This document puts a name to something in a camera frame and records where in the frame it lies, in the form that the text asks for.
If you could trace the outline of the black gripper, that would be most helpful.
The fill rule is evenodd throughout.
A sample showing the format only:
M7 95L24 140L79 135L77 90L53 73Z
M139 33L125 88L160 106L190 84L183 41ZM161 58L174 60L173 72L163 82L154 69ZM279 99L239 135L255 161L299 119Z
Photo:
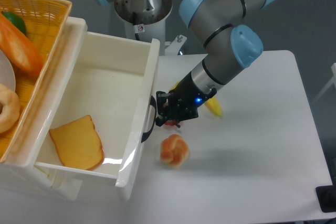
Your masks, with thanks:
M191 73L179 81L169 93L156 92L157 108L161 109L167 102L168 113L159 113L155 118L156 126L163 126L168 120L185 121L198 117L198 108L208 99L217 94L217 89L212 87L205 93L201 91L192 79Z

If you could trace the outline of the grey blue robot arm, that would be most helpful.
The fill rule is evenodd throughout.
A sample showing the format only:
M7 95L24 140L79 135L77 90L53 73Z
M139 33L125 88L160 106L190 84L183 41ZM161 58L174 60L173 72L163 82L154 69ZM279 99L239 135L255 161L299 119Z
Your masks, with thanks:
M172 0L96 0L114 4L127 37L165 40L165 20ZM179 125L198 116L198 108L263 52L258 35L242 21L274 0L182 0L178 9L185 26L206 50L206 57L168 92L154 98L154 125Z

